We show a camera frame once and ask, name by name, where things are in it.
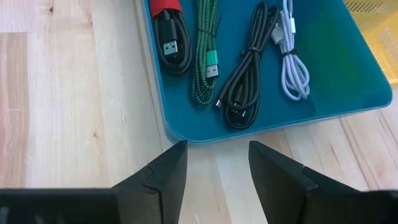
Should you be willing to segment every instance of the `yellow plastic crate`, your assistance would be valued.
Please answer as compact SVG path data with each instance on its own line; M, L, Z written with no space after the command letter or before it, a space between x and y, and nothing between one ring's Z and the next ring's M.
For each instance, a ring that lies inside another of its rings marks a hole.
M398 0L345 0L391 86L398 87Z

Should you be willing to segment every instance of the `light wooden surface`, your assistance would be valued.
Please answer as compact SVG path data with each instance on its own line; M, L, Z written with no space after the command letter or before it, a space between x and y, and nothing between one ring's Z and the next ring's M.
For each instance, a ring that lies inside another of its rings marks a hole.
M0 0L0 187L110 187L172 145L145 27L141 1ZM180 223L266 223L250 140L360 190L398 188L394 96L383 110L190 146Z

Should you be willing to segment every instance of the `blue plastic tray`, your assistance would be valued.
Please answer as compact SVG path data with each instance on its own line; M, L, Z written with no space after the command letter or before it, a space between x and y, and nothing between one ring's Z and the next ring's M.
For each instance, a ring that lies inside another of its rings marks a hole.
M216 39L220 63L216 95L241 60L239 52L246 46L249 20L259 1L219 1L218 16L222 21ZM196 44L195 1L180 2L192 42ZM281 8L281 0L266 2ZM261 62L259 115L249 129L235 131L225 125L221 111L214 105L216 102L207 107L192 103L192 71L183 78L170 78L161 72L155 60L164 119L170 131L191 142L207 142L381 108L392 101L389 83L343 1L296 0L294 3L299 57L311 75L310 99L294 102L284 95L280 86L281 53L270 42ZM155 46L147 2L146 9Z

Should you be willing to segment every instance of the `white coiled cable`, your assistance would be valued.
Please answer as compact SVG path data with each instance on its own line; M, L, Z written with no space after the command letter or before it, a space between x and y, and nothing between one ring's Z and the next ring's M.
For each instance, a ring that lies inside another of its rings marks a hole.
M310 94L310 74L304 63L299 59L295 49L295 22L292 17L293 0L283 0L283 10L280 12L280 27L276 27L272 38L279 44L282 51L282 89L294 101L306 100Z

